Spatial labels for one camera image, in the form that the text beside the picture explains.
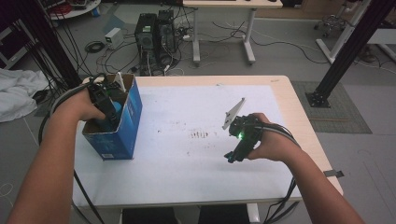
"black metal pole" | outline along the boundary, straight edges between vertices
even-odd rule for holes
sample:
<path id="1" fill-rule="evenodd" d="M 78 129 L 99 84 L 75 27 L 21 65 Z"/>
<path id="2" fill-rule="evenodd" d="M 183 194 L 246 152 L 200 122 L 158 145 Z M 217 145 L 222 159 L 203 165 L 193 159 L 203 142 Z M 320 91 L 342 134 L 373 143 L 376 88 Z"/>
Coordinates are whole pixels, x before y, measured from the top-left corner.
<path id="1" fill-rule="evenodd" d="M 379 24 L 394 8 L 396 0 L 372 0 L 354 32 L 335 58 L 326 76 L 314 92 L 306 93 L 312 107 L 327 107 L 327 99 Z"/>
<path id="2" fill-rule="evenodd" d="M 13 0 L 11 2 L 15 9 L 14 13 L 18 13 L 23 24 L 47 52 L 68 88 L 72 89 L 78 86 L 81 79 L 64 52 L 58 37 L 50 27 L 50 21 L 47 20 L 46 14 L 37 0 Z"/>

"white cloth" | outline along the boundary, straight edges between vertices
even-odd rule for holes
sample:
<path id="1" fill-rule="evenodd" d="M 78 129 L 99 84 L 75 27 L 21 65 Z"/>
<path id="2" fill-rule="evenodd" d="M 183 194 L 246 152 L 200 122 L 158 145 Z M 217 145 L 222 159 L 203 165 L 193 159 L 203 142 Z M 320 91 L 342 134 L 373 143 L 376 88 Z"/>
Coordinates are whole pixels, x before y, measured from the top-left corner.
<path id="1" fill-rule="evenodd" d="M 9 71 L 0 68 L 0 122 L 21 118 L 37 109 L 32 96 L 48 85 L 41 71 Z"/>

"hand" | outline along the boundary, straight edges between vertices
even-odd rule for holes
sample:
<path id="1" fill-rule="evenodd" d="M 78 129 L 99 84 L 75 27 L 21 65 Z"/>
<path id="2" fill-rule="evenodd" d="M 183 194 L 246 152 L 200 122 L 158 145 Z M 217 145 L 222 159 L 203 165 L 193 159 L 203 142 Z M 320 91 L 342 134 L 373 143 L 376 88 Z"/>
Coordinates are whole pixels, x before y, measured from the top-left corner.
<path id="1" fill-rule="evenodd" d="M 254 113 L 253 115 L 259 121 L 271 123 L 263 113 Z M 296 150 L 296 147 L 287 137 L 279 133 L 264 131 L 260 145 L 251 151 L 247 158 L 250 160 L 263 158 L 271 161 L 285 161 L 290 155 L 290 151 Z"/>
<path id="2" fill-rule="evenodd" d="M 104 119 L 106 116 L 91 102 L 87 89 L 79 91 L 55 110 L 53 115 L 60 115 L 63 119 L 88 120 Z"/>

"blue cardboard box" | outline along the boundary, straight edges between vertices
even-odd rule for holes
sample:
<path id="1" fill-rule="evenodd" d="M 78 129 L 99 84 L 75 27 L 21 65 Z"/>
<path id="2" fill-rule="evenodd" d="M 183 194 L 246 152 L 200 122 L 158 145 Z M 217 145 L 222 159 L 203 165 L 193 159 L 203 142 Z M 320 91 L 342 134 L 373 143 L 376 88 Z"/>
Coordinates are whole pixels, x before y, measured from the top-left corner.
<path id="1" fill-rule="evenodd" d="M 115 75 L 107 77 L 112 80 Z M 131 160 L 134 155 L 142 101 L 134 75 L 124 74 L 122 79 L 127 93 L 110 96 L 113 101 L 123 105 L 118 129 L 111 133 L 101 133 L 96 122 L 88 120 L 82 130 L 82 134 L 104 161 Z"/>

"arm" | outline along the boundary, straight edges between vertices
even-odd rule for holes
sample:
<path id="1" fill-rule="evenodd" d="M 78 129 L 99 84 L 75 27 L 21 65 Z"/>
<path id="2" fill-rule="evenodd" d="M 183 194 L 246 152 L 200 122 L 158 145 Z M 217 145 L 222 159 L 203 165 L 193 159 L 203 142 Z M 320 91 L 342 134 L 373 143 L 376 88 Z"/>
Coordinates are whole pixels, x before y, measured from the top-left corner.
<path id="1" fill-rule="evenodd" d="M 269 123 L 264 114 L 255 116 Z M 250 160 L 283 161 L 296 180 L 313 223 L 364 223 L 308 154 L 286 137 L 264 132 L 261 144 L 247 157 Z"/>
<path id="2" fill-rule="evenodd" d="M 59 105 L 7 223 L 68 223 L 79 120 L 105 117 L 83 90 Z"/>

